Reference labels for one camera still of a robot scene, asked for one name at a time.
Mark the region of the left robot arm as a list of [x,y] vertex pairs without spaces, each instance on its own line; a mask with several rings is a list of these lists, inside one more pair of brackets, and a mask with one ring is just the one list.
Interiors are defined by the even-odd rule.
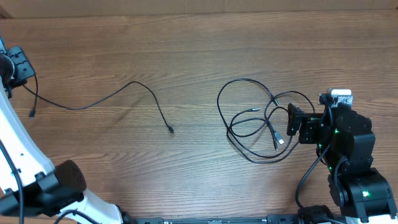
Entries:
[[12,89],[35,74],[23,51],[1,47],[1,215],[46,215],[60,222],[134,223],[128,212],[88,190],[78,166],[57,166],[37,147],[10,103]]

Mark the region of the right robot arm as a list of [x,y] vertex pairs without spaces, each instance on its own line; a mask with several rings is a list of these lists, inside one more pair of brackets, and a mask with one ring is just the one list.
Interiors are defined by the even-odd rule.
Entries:
[[397,207],[388,181],[372,166],[376,137],[369,118],[349,106],[325,106],[324,113],[304,113],[288,105],[287,134],[301,144],[316,144],[328,166],[330,194],[343,216],[370,222],[373,217],[396,217]]

